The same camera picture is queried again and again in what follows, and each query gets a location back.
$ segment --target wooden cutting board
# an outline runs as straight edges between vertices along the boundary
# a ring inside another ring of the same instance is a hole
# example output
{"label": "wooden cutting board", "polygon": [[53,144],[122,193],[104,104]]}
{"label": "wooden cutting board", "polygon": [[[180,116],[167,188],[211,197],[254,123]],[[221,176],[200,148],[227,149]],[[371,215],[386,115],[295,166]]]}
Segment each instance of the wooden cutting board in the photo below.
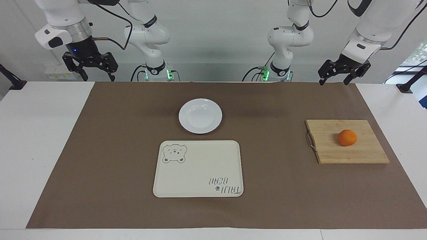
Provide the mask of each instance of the wooden cutting board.
{"label": "wooden cutting board", "polygon": [[[320,164],[387,164],[387,158],[366,120],[306,120]],[[352,146],[342,146],[338,134],[345,129],[357,134]]]}

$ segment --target blue object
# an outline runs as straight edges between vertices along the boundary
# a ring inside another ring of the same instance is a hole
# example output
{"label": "blue object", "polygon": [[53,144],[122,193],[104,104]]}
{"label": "blue object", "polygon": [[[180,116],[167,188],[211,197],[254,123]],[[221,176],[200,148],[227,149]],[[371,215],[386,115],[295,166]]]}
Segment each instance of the blue object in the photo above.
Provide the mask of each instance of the blue object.
{"label": "blue object", "polygon": [[427,109],[427,96],[423,97],[423,99],[420,100],[421,106],[423,106],[425,109]]}

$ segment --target round plate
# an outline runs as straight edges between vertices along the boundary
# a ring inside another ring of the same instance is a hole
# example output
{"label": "round plate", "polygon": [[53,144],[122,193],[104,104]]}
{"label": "round plate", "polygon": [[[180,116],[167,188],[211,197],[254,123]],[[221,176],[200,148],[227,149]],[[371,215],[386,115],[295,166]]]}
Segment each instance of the round plate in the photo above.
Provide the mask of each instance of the round plate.
{"label": "round plate", "polygon": [[221,120],[221,108],[209,99],[193,99],[185,103],[179,111],[179,122],[192,133],[211,132],[219,126]]}

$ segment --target white plate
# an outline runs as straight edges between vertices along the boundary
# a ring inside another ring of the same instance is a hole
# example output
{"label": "white plate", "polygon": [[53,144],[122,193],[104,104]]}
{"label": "white plate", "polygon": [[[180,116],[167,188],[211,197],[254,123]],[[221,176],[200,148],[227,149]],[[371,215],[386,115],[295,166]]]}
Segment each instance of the white plate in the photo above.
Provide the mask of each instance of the white plate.
{"label": "white plate", "polygon": [[243,193],[236,141],[165,141],[160,145],[156,197],[239,197]]}
{"label": "white plate", "polygon": [[179,111],[179,122],[192,133],[211,132],[219,126],[221,120],[221,108],[209,99],[193,99],[185,103]]}

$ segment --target green light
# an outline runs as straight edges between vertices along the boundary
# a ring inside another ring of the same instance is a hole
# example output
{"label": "green light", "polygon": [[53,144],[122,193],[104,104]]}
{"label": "green light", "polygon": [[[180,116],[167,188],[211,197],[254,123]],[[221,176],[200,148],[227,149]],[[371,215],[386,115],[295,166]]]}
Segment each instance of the green light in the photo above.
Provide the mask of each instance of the green light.
{"label": "green light", "polygon": [[173,74],[171,74],[168,69],[166,69],[166,72],[167,72],[167,78],[169,78],[169,80],[173,79]]}
{"label": "green light", "polygon": [[266,70],[266,72],[263,75],[263,81],[268,81],[268,76],[270,75],[270,71]]}

